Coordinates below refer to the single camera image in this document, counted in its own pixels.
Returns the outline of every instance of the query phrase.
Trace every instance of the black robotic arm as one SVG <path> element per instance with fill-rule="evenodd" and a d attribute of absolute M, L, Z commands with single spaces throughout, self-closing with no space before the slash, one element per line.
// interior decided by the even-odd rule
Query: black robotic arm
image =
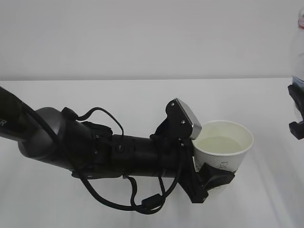
<path fill-rule="evenodd" d="M 122 134 L 113 135 L 107 126 L 84 122 L 94 111 L 108 114 L 121 127 Z M 178 98 L 167 104 L 166 113 L 167 118 L 150 138 L 126 136 L 118 121 L 103 108 L 93 108 L 84 116 L 78 116 L 69 108 L 62 112 L 50 107 L 34 111 L 0 87 L 1 137 L 17 141 L 20 152 L 26 157 L 70 170 L 99 202 L 142 214 L 159 211 L 177 183 L 192 203 L 203 203 L 209 189 L 228 184 L 234 178 L 233 173 L 206 163 L 196 172 L 191 140 L 197 138 L 201 125 L 191 109 Z M 88 181 L 121 176 L 132 185 L 130 206 L 105 200 Z M 130 176 L 158 177 L 162 194 L 135 205 L 137 185 Z M 174 178 L 167 191 L 162 177 Z"/>

